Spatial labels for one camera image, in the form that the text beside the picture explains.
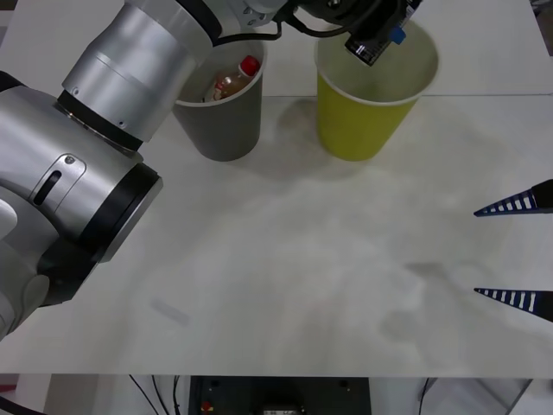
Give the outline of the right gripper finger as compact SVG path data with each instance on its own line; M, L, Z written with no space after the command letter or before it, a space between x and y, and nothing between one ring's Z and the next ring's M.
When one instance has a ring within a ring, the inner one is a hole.
M552 214L553 180L549 179L531 188L511 195L474 212L475 217L516 214Z
M545 321L553 322L552 290L501 290L477 287L474 288L474 292Z

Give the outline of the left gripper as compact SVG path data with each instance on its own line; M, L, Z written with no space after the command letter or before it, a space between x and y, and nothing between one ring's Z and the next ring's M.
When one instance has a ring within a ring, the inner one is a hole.
M406 38L401 21L411 19L422 0L405 1L300 1L299 7L311 16L337 26L319 31L296 20L296 29L315 38L350 33L355 41L391 41L397 45Z

